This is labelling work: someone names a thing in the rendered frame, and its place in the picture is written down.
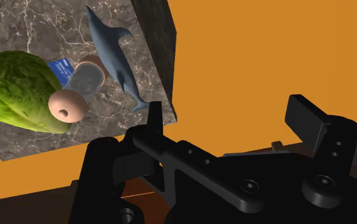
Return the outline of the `blue card box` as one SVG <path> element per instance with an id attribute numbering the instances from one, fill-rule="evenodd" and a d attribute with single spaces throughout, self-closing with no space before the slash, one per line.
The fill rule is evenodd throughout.
<path id="1" fill-rule="evenodd" d="M 74 72 L 67 58 L 58 59 L 48 63 L 49 68 L 56 75 L 62 87 L 68 83 L 70 75 Z"/>

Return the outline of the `clear bottle with pink ends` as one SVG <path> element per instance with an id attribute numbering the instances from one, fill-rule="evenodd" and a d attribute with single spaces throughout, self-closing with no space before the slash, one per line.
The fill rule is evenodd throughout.
<path id="1" fill-rule="evenodd" d="M 96 55 L 87 55 L 73 69 L 65 87 L 54 92 L 48 101 L 51 114 L 66 123 L 75 123 L 84 118 L 89 100 L 108 76 Z"/>

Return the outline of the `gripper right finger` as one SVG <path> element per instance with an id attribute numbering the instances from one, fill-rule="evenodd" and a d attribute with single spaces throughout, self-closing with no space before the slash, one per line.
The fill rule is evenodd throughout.
<path id="1" fill-rule="evenodd" d="M 304 197 L 325 209 L 357 206 L 357 179 L 349 174 L 357 165 L 357 123 L 326 114 L 300 94 L 289 97 L 285 122 L 314 154 L 302 184 Z"/>

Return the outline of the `grey marble table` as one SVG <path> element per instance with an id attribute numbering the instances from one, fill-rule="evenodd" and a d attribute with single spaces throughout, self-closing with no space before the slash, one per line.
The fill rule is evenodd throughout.
<path id="1" fill-rule="evenodd" d="M 175 123 L 172 105 L 176 28 L 167 0 L 0 0 L 0 52 L 21 50 L 51 62 L 77 64 L 96 53 L 85 9 L 110 27 L 131 36 L 120 46 L 145 101 L 161 101 L 163 122 Z M 136 100 L 108 78 L 91 98 L 81 121 L 65 134 L 34 132 L 0 122 L 0 160 L 12 160 L 97 137 L 119 136 L 146 122 L 147 110 L 134 111 Z"/>

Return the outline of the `green lettuce head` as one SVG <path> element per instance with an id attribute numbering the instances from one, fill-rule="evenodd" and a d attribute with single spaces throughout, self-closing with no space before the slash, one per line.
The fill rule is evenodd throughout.
<path id="1" fill-rule="evenodd" d="M 58 90 L 60 81 L 41 57 L 0 52 L 0 122 L 37 132 L 68 132 L 71 125 L 56 119 L 48 107 Z"/>

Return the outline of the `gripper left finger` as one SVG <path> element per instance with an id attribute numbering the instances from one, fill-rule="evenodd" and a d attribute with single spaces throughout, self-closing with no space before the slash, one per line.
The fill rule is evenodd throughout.
<path id="1" fill-rule="evenodd" d="M 169 206 L 164 224 L 228 224 L 261 212 L 257 179 L 234 172 L 234 157 L 215 157 L 163 134 L 160 102 L 148 121 L 122 141 L 100 137 L 87 146 L 67 224 L 146 224 L 143 210 L 122 198 L 125 184 L 141 178 Z"/>

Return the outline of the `grey dolphin figure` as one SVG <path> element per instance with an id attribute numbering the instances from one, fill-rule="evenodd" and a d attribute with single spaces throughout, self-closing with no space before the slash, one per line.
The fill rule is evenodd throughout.
<path id="1" fill-rule="evenodd" d="M 108 27 L 88 5 L 85 6 L 85 10 L 90 35 L 101 62 L 122 91 L 128 92 L 137 101 L 131 113 L 149 108 L 150 104 L 139 94 L 134 74 L 119 44 L 120 38 L 132 37 L 132 33 L 124 27 Z"/>

